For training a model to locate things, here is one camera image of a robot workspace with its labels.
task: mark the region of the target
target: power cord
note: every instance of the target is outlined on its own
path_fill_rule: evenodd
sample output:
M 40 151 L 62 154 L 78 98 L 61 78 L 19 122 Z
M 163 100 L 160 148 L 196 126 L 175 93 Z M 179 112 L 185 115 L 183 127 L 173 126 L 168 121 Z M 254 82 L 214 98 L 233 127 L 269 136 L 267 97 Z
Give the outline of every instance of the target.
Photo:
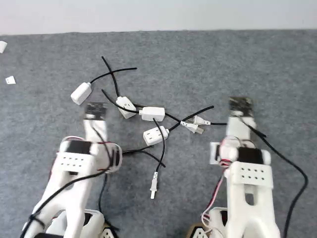
M 159 159 L 157 157 L 155 157 L 153 154 L 147 152 L 147 151 L 143 151 L 143 150 L 126 150 L 123 151 L 122 154 L 123 155 L 128 155 L 128 154 L 132 154 L 132 153 L 143 153 L 145 155 L 150 156 L 151 158 L 155 159 L 157 162 L 159 162 Z
M 101 199 L 102 199 L 102 196 L 103 196 L 103 193 L 104 193 L 106 184 L 108 183 L 108 179 L 109 179 L 109 175 L 108 175 L 108 174 L 105 174 L 104 183 L 103 183 L 103 186 L 102 186 L 102 188 L 101 188 L 101 191 L 100 191 L 100 194 L 99 194 L 99 198 L 98 198 L 98 210 L 103 214 L 105 223 L 106 223 L 108 226 L 110 226 L 112 229 L 114 229 L 115 231 L 119 231 L 120 229 L 119 229 L 118 227 L 115 227 L 114 225 L 112 225 L 112 224 L 110 223 L 110 221 L 106 218 L 105 214 L 103 213 L 103 211 L 102 211 L 102 209 L 101 209 Z
M 297 193 L 297 195 L 295 196 L 295 198 L 293 199 L 293 201 L 291 202 L 291 205 L 289 207 L 288 213 L 287 213 L 287 217 L 286 217 L 286 221 L 285 221 L 285 225 L 284 225 L 284 231 L 283 231 L 283 238 L 287 238 L 287 232 L 288 232 L 288 228 L 290 225 L 290 221 L 291 221 L 291 217 L 292 217 L 292 213 L 294 210 L 294 207 L 296 205 L 296 202 L 298 201 L 299 197 L 303 194 L 304 190 L 307 188 L 308 186 L 308 176 L 307 174 L 298 166 L 296 165 L 294 162 L 290 161 L 289 159 L 287 159 L 284 155 L 282 155 L 280 152 L 278 152 L 266 139 L 266 135 L 261 133 L 260 131 L 256 130 L 255 128 L 253 128 L 252 126 L 248 125 L 247 123 L 244 122 L 244 120 L 239 117 L 240 121 L 245 124 L 248 128 L 250 128 L 251 131 L 253 131 L 275 154 L 277 154 L 281 159 L 283 159 L 285 162 L 287 162 L 288 164 L 290 164 L 291 166 L 293 166 L 297 171 L 299 171 L 302 176 L 304 177 L 304 184 L 302 186 L 302 188 L 299 190 L 299 192 Z
M 186 121 L 186 120 L 188 120 L 189 118 L 192 118 L 192 117 L 194 117 L 194 116 L 196 116 L 196 115 L 198 115 L 198 114 L 200 114 L 200 113 L 203 113 L 203 112 L 205 112 L 205 111 L 207 111 L 207 110 L 209 110 L 209 109 L 212 109 L 212 108 L 214 108 L 214 106 L 209 106 L 209 107 L 206 107 L 206 108 L 204 108 L 204 109 L 201 109 L 200 111 L 195 112 L 195 113 L 193 113 L 193 114 L 191 114 L 191 115 L 185 117 L 182 121 Z M 169 132 L 171 132 L 172 130 L 174 130 L 175 128 L 177 128 L 180 124 L 181 124 L 181 121 L 178 122 L 178 123 L 176 123 L 176 124 L 175 124 L 174 126 L 172 126 L 170 129 L 168 129 Z
M 114 83 L 114 88 L 115 88 L 115 93 L 117 94 L 117 96 L 119 97 L 120 94 L 119 94 L 119 89 L 118 89 L 118 84 L 117 84 L 117 80 L 115 79 L 115 76 L 111 70 L 111 67 L 110 65 L 108 64 L 108 62 L 106 61 L 105 57 L 101 56 L 101 58 L 103 59 L 105 65 L 107 66 L 109 72 L 111 73 L 111 77 L 113 79 L 113 83 Z
M 164 139 L 164 136 L 163 136 L 163 132 L 162 130 L 160 129 L 160 126 L 159 124 L 157 123 L 157 121 L 155 119 L 153 119 L 155 125 L 157 126 L 157 128 L 159 129 L 159 132 L 160 132 L 160 135 L 162 136 L 162 141 L 163 141 L 163 150 L 162 150 L 162 154 L 160 156 L 160 160 L 159 160 L 159 164 L 157 166 L 157 168 L 155 169 L 155 172 L 158 172 L 159 171 L 159 167 L 160 165 L 162 164 L 162 161 L 163 161 L 163 158 L 164 158 L 164 153 L 165 153 L 165 139 Z
M 93 82 L 95 82 L 96 80 L 98 80 L 98 79 L 100 79 L 100 78 L 102 78 L 102 77 L 108 76 L 108 75 L 110 75 L 110 74 L 113 74 L 113 73 L 117 73 L 117 72 L 121 72 L 121 71 L 128 71 L 128 70 L 136 70 L 136 69 L 138 69 L 138 68 L 135 68 L 135 67 L 134 67 L 134 68 L 121 68 L 121 69 L 116 69 L 116 70 L 114 70 L 114 71 L 111 71 L 111 72 L 102 74 L 102 75 L 100 75 L 100 76 L 98 76 L 98 77 L 92 79 L 92 80 L 90 81 L 90 83 L 93 83 Z

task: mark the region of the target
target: perforated bracket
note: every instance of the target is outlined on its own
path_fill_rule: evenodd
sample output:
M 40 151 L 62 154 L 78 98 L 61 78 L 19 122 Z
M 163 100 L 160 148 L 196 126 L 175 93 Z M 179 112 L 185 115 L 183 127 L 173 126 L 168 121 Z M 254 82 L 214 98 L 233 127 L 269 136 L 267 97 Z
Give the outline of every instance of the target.
M 110 228 L 105 228 L 100 238 L 116 238 Z
M 96 170 L 96 160 L 94 156 L 89 154 L 59 152 L 54 169 L 91 174 Z
M 265 186 L 273 189 L 272 169 L 269 165 L 234 162 L 230 176 L 235 184 Z
M 191 238 L 208 238 L 203 228 L 196 228 Z

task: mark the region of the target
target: gray carpet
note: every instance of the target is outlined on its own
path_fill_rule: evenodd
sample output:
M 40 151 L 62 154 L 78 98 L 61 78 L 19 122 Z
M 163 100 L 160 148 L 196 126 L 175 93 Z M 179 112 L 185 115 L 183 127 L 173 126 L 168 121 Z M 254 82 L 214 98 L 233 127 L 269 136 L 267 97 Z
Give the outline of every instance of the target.
M 82 82 L 113 69 L 122 95 L 139 104 L 165 106 L 183 118 L 209 105 L 203 114 L 226 121 L 228 97 L 254 100 L 255 119 L 268 140 L 308 174 L 310 184 L 291 220 L 290 238 L 314 237 L 317 221 L 317 31 L 132 32 L 2 36 L 0 55 L 0 237 L 16 238 L 47 183 L 60 140 L 84 136 L 83 107 L 70 99 Z M 6 85 L 14 75 L 16 85 Z M 153 122 L 124 119 L 102 92 L 115 96 L 109 78 L 99 80 L 90 101 L 106 102 L 109 140 L 123 149 L 144 146 L 142 133 Z M 174 124 L 169 118 L 166 127 Z M 102 203 L 121 238 L 183 238 L 200 220 L 220 175 L 209 165 L 209 142 L 220 141 L 224 127 L 205 127 L 202 135 L 184 128 L 171 132 L 159 174 L 159 191 L 150 200 L 157 163 L 144 156 L 124 158 L 111 176 Z M 258 138 L 256 144 L 266 148 Z M 161 146 L 151 151 L 160 156 Z M 272 155 L 276 222 L 282 230 L 302 176 Z M 88 208 L 97 208 L 102 178 Z M 226 206 L 225 186 L 217 206 Z

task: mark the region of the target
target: white plastic bracket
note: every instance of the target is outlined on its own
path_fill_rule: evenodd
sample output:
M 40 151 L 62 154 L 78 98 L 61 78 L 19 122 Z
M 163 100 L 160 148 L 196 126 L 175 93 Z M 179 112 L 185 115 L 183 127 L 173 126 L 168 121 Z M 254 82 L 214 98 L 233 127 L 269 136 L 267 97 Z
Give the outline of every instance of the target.
M 272 169 L 269 165 L 235 162 L 230 167 L 234 184 L 249 184 L 273 189 Z
M 115 238 L 115 236 L 113 235 L 111 229 L 105 228 L 100 238 Z
M 13 76 L 10 76 L 8 78 L 5 79 L 7 84 L 16 84 L 15 79 Z
M 228 203 L 226 238 L 243 235 L 248 238 L 280 238 L 274 216 L 270 166 L 234 162 L 226 176 Z M 253 204 L 246 201 L 248 193 L 253 196 Z

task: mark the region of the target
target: white power outlet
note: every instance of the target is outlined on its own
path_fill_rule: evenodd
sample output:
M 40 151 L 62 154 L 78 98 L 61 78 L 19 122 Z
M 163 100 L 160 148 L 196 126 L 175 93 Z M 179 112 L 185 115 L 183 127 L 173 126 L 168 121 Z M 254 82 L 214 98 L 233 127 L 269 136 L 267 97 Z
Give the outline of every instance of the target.
M 164 126 L 160 126 L 160 129 L 163 133 L 163 137 L 166 140 L 169 134 L 168 129 L 165 129 Z M 155 145 L 162 141 L 162 136 L 160 131 L 157 127 L 152 128 L 151 130 L 147 130 L 143 132 L 143 139 L 147 145 Z
M 128 99 L 127 97 L 118 97 L 116 103 L 125 109 L 136 111 L 135 106 L 130 101 L 130 99 Z M 118 108 L 118 109 L 121 112 L 121 114 L 124 116 L 124 118 L 126 118 L 126 119 L 131 118 L 136 114 L 136 113 L 132 113 L 132 112 L 127 112 L 121 108 Z

